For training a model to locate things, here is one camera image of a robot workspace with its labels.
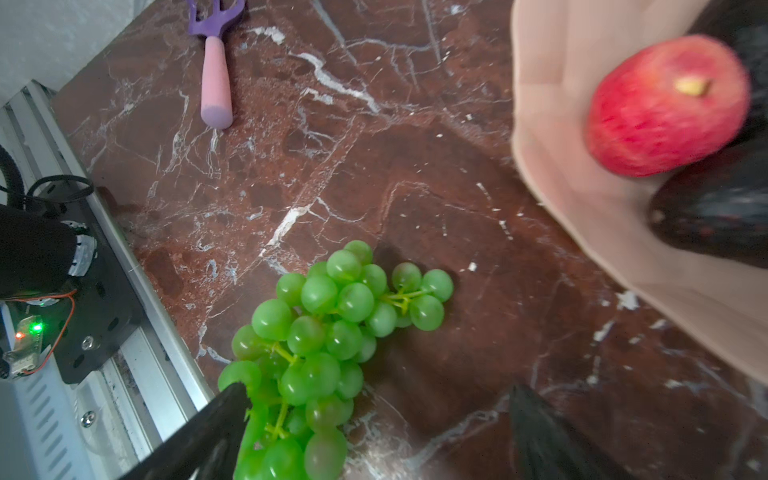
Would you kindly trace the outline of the red fake apple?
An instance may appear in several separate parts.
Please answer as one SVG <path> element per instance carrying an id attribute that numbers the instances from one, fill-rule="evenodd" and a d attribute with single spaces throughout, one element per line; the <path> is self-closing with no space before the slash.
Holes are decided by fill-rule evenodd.
<path id="1" fill-rule="evenodd" d="M 601 80 L 586 147 L 615 174 L 656 175 L 725 147 L 750 103 L 749 74 L 730 47 L 705 35 L 679 37 L 639 51 Z"/>

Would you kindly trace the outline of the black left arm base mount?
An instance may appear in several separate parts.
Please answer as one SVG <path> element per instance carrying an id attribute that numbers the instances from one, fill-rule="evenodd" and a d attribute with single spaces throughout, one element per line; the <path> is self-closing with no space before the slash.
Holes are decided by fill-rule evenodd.
<path id="1" fill-rule="evenodd" d="M 147 315 L 86 200 L 50 204 L 44 215 L 78 223 L 79 231 L 98 242 L 96 258 L 86 275 L 62 287 L 64 293 L 75 292 L 76 305 L 62 299 L 37 310 L 46 327 L 44 344 L 59 341 L 53 357 L 62 380 L 78 384 L 110 359 Z"/>

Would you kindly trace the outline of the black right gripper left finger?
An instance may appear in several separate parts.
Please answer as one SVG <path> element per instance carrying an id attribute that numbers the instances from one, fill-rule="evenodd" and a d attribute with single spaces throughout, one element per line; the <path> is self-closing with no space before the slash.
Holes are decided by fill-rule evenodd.
<path id="1" fill-rule="evenodd" d="M 251 407 L 246 386 L 229 385 L 122 479 L 231 479 Z"/>

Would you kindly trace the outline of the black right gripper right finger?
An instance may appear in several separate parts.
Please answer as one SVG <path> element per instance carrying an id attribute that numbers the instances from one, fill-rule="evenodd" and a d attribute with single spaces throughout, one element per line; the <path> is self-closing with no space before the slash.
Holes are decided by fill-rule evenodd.
<path id="1" fill-rule="evenodd" d="M 511 387 L 508 412 L 516 464 L 524 479 L 633 477 L 530 387 Z"/>

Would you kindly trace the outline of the green fake grape bunch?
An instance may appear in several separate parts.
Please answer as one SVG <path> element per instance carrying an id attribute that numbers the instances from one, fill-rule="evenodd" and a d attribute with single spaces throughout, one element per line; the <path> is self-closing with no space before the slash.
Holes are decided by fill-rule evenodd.
<path id="1" fill-rule="evenodd" d="M 251 402 L 234 478 L 340 478 L 363 363 L 398 329 L 438 329 L 453 294 L 446 271 L 403 262 L 386 272 L 361 240 L 281 276 L 234 334 L 235 359 L 217 380 L 219 390 L 243 384 Z"/>

